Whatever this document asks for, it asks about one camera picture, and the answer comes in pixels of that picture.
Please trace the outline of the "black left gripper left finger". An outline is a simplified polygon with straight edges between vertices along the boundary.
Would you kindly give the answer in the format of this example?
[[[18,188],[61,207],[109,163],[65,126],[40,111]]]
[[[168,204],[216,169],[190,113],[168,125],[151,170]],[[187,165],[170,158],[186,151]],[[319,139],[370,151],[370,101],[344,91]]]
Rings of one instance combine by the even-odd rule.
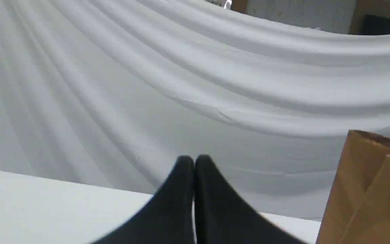
[[[179,156],[167,179],[147,204],[95,243],[194,244],[194,169],[190,156]]]

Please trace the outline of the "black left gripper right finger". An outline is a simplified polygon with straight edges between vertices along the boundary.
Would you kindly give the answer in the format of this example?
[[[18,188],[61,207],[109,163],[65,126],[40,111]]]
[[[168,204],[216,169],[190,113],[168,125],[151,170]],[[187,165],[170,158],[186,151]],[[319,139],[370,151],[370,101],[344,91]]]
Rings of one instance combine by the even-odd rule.
[[[229,184],[209,155],[195,162],[198,244],[302,244],[257,213]]]

